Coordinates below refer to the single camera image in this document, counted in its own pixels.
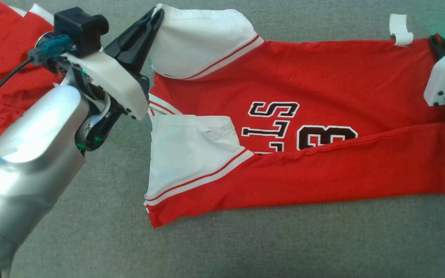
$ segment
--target gray fabric surface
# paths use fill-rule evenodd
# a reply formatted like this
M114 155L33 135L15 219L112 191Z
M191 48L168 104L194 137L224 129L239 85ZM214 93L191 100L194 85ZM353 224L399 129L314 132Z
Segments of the gray fabric surface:
M29 9L34 0L5 0ZM110 22L109 42L157 2L42 0L80 5ZM445 36L445 2L423 0L166 0L180 8L236 8L265 38L388 39L389 14L415 37ZM212 212L153 230L143 208L150 122L119 121L55 209L17 254L28 277L445 278L445 195Z

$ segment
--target red fabric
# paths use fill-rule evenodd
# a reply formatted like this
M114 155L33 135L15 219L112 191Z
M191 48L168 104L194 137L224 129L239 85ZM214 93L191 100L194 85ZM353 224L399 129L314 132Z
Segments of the red fabric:
M265 42L198 80L155 75L151 93L183 114L230 116L255 155L217 181L148 206L154 227L210 210L445 193L445 107L429 107L434 66L428 40ZM291 118L250 116L253 102L298 102ZM241 136L246 127L286 135ZM304 125L351 127L357 137L303 148ZM318 144L318 138L311 137Z
M36 14L21 17L0 3L0 80L27 58L42 34L53 27ZM0 89L0 135L59 79L42 67L28 65Z

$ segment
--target clothing tag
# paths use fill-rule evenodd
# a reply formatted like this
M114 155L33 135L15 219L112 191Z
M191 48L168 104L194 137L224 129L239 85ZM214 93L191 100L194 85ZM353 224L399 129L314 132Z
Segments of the clothing tag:
M391 14L389 33L396 38L395 46L407 46L413 42L413 33L406 28L406 14Z

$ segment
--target black cable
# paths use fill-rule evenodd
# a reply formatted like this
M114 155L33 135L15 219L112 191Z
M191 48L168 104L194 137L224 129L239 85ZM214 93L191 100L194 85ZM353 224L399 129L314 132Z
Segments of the black cable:
M26 65L32 63L34 61L33 57L29 57L27 60L23 61L18 67L12 70L2 81L0 81L0 88L17 72L21 71Z

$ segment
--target silver robotic arm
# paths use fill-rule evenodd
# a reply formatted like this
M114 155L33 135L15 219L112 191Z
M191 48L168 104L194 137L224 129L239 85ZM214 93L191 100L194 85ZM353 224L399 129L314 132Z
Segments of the silver robotic arm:
M81 169L85 153L103 144L121 115L140 120L147 113L149 84L139 71L162 19L162 10L151 10L100 51L104 17L79 8L55 14L55 31L41 38L44 50L35 59L65 78L0 137L0 278L9 278L19 246ZM40 43L62 34L73 47L45 56Z

